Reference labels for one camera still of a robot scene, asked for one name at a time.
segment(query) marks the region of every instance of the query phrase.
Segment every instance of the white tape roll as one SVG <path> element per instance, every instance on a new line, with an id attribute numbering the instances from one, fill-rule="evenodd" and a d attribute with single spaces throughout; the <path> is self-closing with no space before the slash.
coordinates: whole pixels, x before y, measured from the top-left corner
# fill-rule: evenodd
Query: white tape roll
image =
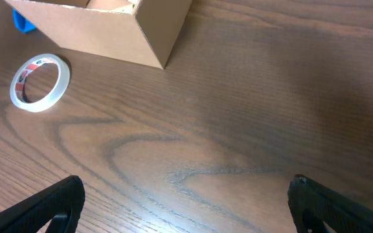
<path id="1" fill-rule="evenodd" d="M 46 63 L 54 63 L 57 65 L 58 78 L 56 85 L 54 85 L 50 93 L 41 100 L 33 103 L 27 103 L 23 98 L 24 85 L 27 81 L 27 76 L 32 73 L 32 71 Z M 53 54 L 41 54 L 29 59 L 29 61 L 19 68 L 18 72 L 14 76 L 14 79 L 12 79 L 10 89 L 11 100 L 15 106 L 19 107 L 20 109 L 33 113 L 44 111 L 53 106 L 63 96 L 67 86 L 69 85 L 69 81 L 69 66 L 63 60 Z"/>

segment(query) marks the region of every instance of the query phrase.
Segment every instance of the wooden table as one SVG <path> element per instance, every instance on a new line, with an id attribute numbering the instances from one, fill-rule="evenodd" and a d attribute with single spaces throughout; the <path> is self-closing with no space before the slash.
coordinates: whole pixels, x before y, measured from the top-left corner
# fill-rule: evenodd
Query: wooden table
<path id="1" fill-rule="evenodd" d="M 69 88 L 22 111 L 12 77 L 46 52 Z M 0 0 L 0 211 L 74 174 L 79 232 L 295 232 L 296 173 L 373 209 L 373 1 L 194 0 L 163 71 L 21 34 Z"/>

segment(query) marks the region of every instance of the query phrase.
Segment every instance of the tabletop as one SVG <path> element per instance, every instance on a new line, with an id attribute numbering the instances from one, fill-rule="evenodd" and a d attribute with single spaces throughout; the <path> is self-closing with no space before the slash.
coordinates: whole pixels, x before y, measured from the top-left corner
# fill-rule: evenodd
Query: tabletop
<path id="1" fill-rule="evenodd" d="M 0 211 L 78 175 L 78 232 L 295 232 L 297 173 L 373 210 L 373 1 L 193 0 L 165 70 L 61 49 L 11 13 L 0 0 Z M 71 82 L 28 113 L 10 83 L 43 53 Z M 31 100 L 55 72 L 30 75 Z"/>

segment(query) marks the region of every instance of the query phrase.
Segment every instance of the blue plastic object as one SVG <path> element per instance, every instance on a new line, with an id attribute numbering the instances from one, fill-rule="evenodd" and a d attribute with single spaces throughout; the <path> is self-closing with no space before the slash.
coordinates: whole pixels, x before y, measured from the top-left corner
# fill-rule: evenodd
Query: blue plastic object
<path id="1" fill-rule="evenodd" d="M 24 18 L 16 10 L 12 10 L 12 15 L 14 17 L 14 23 L 16 25 L 16 28 L 20 32 L 27 33 L 27 32 L 31 32 L 36 29 L 36 26 L 34 26 L 30 21 Z"/>

